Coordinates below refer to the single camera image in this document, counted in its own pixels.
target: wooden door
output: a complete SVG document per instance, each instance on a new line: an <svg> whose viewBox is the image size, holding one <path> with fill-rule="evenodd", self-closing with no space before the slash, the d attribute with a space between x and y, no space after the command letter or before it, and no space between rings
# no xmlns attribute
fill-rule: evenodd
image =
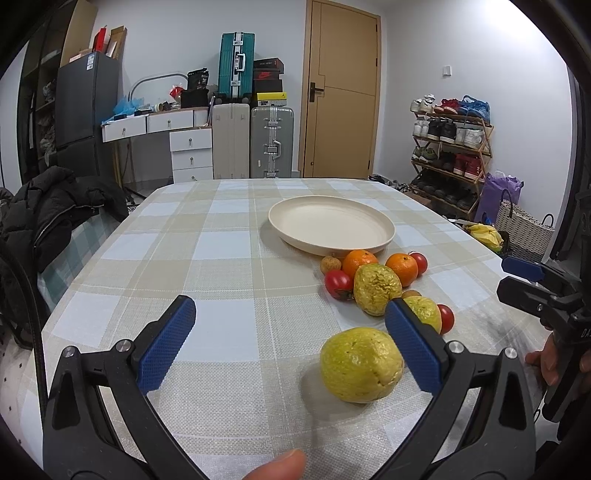
<svg viewBox="0 0 591 480"><path fill-rule="evenodd" d="M304 176L367 178L375 148L379 42L376 16L312 2Z"/></svg>

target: purple gift bag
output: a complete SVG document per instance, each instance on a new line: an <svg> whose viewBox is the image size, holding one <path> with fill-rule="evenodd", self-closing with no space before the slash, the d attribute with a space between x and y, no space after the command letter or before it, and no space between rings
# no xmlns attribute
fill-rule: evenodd
<svg viewBox="0 0 591 480"><path fill-rule="evenodd" d="M523 182L515 177L507 177L504 173L497 171L495 175L486 174L486 180L480 196L480 203L476 210L475 222L483 222L487 216L494 223L499 215L501 207L501 194L503 190L509 190L513 204L517 205Z"/></svg>

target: human hand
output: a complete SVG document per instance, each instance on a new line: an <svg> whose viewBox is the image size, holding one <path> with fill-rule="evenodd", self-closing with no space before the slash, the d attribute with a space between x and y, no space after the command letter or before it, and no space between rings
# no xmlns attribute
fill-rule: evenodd
<svg viewBox="0 0 591 480"><path fill-rule="evenodd" d="M549 386L554 385L558 381L558 350L554 343L554 335L550 335L546 340L544 349L541 352L530 352L525 356L525 363L540 367L542 370L542 377ZM582 373L586 374L583 377L579 391L580 393L587 393L591 390L591 349L587 350L581 357L579 368Z"/></svg>
<svg viewBox="0 0 591 480"><path fill-rule="evenodd" d="M243 480L299 480L305 468L306 454L301 450L291 450L255 468Z"/></svg>

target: orange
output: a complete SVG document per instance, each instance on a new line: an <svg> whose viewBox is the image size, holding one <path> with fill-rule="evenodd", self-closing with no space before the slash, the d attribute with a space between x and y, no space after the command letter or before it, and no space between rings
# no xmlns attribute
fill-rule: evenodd
<svg viewBox="0 0 591 480"><path fill-rule="evenodd" d="M403 287L408 287L418 277L417 261L407 254L394 254L386 262L386 267L394 270Z"/></svg>
<svg viewBox="0 0 591 480"><path fill-rule="evenodd" d="M351 279L354 279L357 269L361 265L366 265L368 263L378 263L378 259L375 258L374 254L369 253L367 250L353 250L348 253L343 260L341 270L350 276Z"/></svg>

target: white sneaker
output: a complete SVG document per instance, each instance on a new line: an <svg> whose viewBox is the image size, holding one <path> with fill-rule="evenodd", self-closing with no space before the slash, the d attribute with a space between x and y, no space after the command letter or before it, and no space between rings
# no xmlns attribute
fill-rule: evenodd
<svg viewBox="0 0 591 480"><path fill-rule="evenodd" d="M433 105L435 105L434 95L425 95L421 101L421 106L418 108L420 112L433 113Z"/></svg>
<svg viewBox="0 0 591 480"><path fill-rule="evenodd" d="M413 136L420 137L422 129L423 129L423 121L416 120L414 123Z"/></svg>
<svg viewBox="0 0 591 480"><path fill-rule="evenodd" d="M413 100L410 103L410 111L415 112L415 113L419 113L422 101L423 101L422 98L417 98L416 100Z"/></svg>
<svg viewBox="0 0 591 480"><path fill-rule="evenodd" d="M463 145L465 138L466 138L466 129L458 127L457 132L456 132L456 145Z"/></svg>
<svg viewBox="0 0 591 480"><path fill-rule="evenodd" d="M429 120L422 120L423 126L421 127L421 137L427 138L429 133Z"/></svg>
<svg viewBox="0 0 591 480"><path fill-rule="evenodd" d="M464 139L464 145L473 148L474 150L480 149L482 145L482 139L484 137L484 132L482 130L473 130L467 129L466 130L466 138Z"/></svg>

